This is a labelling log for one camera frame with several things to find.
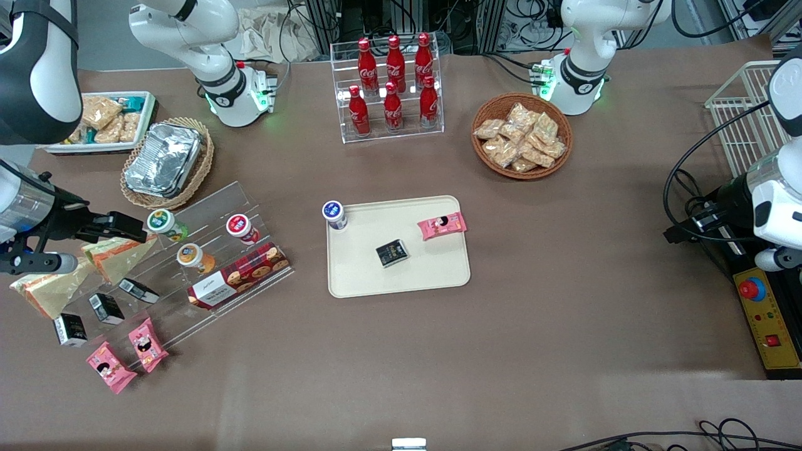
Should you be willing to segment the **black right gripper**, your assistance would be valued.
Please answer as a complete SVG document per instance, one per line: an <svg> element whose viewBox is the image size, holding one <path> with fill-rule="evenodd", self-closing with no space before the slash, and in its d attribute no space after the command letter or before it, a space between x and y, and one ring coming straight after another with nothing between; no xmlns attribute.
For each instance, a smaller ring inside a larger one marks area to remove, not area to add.
<svg viewBox="0 0 802 451"><path fill-rule="evenodd" d="M55 201L45 220L38 226L38 237L49 241L78 239L96 242L92 225L98 236L109 239L128 239L138 243L148 240L143 222L120 212L109 212L95 217L83 198L63 189L55 188Z"/></svg>

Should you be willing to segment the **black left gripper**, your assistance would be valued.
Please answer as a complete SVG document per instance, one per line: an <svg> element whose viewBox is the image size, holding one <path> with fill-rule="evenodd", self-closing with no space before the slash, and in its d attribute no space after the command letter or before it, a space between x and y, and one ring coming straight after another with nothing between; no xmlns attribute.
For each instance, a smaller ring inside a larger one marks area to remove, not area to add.
<svg viewBox="0 0 802 451"><path fill-rule="evenodd" d="M691 202L689 218L664 231L670 244L698 242L696 234L752 234L753 195L738 176Z"/></svg>

